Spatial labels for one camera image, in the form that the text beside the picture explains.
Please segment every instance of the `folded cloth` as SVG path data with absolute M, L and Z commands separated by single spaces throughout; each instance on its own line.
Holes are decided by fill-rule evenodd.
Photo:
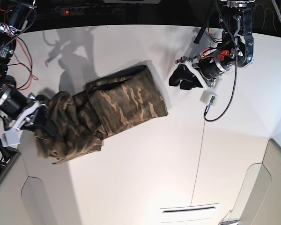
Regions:
M 103 139 L 168 115 L 147 66 L 87 83 L 85 91 L 74 96 L 59 92 L 47 110 L 58 134 L 50 137 L 37 129 L 37 154 L 58 159 L 55 164 L 100 151 Z

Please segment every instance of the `camouflage fabric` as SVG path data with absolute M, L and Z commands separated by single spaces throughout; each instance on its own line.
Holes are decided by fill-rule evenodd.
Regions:
M 74 96 L 59 92 L 48 111 L 58 135 L 48 137 L 36 130 L 38 156 L 57 158 L 57 163 L 100 151 L 103 139 L 168 115 L 147 66 L 88 83 L 84 92 Z

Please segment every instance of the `camouflage pants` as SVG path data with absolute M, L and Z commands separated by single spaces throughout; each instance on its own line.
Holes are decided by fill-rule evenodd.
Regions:
M 147 120 L 167 116 L 167 108 L 147 66 L 137 66 L 86 84 L 71 96 L 62 91 L 49 103 L 56 137 L 35 132 L 38 156 L 58 163 L 100 151 L 102 140 Z

